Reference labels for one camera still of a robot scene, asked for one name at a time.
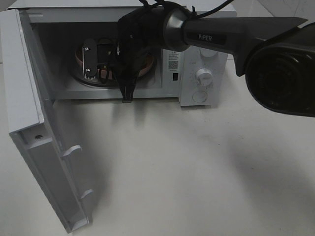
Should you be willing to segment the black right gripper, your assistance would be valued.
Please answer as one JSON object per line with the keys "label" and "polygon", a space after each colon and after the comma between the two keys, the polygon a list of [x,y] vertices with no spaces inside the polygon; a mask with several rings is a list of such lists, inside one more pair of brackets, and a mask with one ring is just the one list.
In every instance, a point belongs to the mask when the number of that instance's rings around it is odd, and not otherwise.
{"label": "black right gripper", "polygon": [[137,78],[147,63],[150,47],[127,45],[126,48],[113,41],[97,44],[97,79],[102,86],[119,85],[123,103],[131,103]]}

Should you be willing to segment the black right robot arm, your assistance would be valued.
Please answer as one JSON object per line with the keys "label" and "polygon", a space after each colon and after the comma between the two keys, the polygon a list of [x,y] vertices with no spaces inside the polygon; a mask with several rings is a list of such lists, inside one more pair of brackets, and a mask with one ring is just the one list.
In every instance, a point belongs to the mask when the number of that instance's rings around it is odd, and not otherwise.
{"label": "black right robot arm", "polygon": [[231,54],[253,98],[282,114],[315,115],[315,26],[298,17],[214,18],[177,3],[144,4],[118,21],[117,39],[97,46],[123,101],[152,48],[182,52],[191,46]]}

